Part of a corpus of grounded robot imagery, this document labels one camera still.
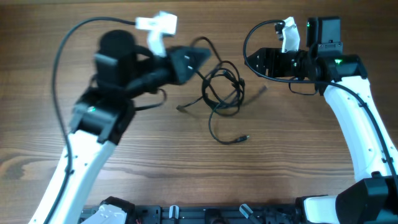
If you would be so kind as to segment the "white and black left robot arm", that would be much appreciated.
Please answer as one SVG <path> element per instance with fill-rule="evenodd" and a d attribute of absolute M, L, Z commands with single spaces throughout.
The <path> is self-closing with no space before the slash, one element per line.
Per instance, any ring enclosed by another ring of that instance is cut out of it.
<path fill-rule="evenodd" d="M 136 111 L 143 110 L 133 99 L 164 85 L 183 85 L 210 55 L 202 47 L 172 47 L 165 57 L 138 47 L 125 54 L 100 50 L 97 86 L 75 103 L 62 156 L 30 222 L 76 223 L 100 170 Z"/>

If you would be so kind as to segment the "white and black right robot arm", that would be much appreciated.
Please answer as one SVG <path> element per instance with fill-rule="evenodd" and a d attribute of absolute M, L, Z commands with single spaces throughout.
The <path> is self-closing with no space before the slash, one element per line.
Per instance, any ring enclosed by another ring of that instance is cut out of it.
<path fill-rule="evenodd" d="M 302 223 L 397 223 L 397 150 L 373 102 L 357 55 L 339 50 L 244 54 L 257 76 L 311 83 L 334 112 L 349 149 L 355 183 L 336 196 L 298 198 Z"/>

